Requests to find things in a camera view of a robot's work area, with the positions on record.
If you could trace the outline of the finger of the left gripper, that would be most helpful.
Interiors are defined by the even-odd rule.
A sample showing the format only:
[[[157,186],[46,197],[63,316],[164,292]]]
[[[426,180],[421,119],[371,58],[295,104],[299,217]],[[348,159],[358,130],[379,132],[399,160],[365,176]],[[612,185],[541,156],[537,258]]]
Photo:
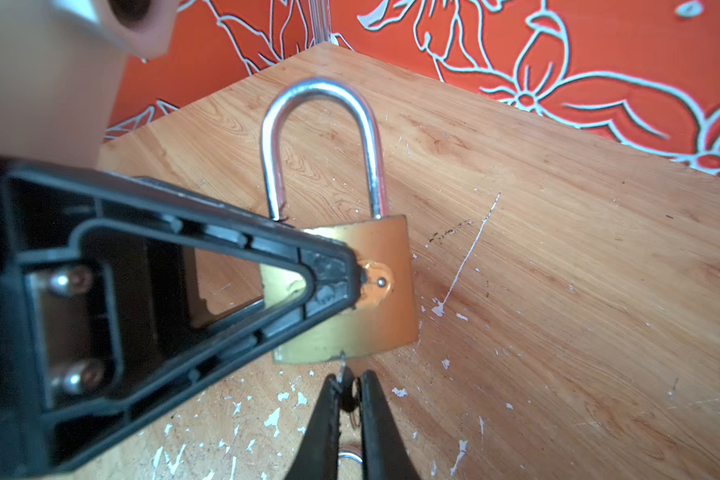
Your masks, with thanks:
[[[297,230],[155,179],[0,156],[0,478],[73,471],[293,335],[212,313],[196,253],[301,269]]]

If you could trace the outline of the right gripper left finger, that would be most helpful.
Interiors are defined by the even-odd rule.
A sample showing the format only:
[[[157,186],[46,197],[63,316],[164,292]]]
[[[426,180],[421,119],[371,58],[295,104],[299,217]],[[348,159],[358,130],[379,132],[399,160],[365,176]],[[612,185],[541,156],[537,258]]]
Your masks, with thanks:
[[[329,374],[285,479],[337,479],[341,397],[337,376]]]

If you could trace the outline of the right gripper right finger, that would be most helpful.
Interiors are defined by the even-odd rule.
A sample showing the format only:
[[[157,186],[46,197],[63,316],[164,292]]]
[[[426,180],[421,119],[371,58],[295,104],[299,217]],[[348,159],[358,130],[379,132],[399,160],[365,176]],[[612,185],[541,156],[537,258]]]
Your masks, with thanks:
[[[420,479],[374,371],[359,379],[363,478]]]

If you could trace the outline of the small brass padlock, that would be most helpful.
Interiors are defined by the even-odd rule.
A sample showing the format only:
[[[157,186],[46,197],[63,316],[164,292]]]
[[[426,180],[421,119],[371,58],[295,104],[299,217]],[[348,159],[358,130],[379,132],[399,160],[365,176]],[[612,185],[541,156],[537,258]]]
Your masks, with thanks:
[[[270,218],[285,223],[286,195],[281,131],[290,114],[317,99],[343,106],[357,123],[365,161],[370,216],[363,221],[297,231],[307,246],[298,251],[303,267],[260,267],[268,306],[304,300],[302,310],[272,325],[292,333],[276,347],[283,364],[312,364],[370,356],[418,337],[412,252],[407,219],[389,210],[380,133],[368,102],[346,83],[309,78],[283,90],[261,127],[261,162]]]

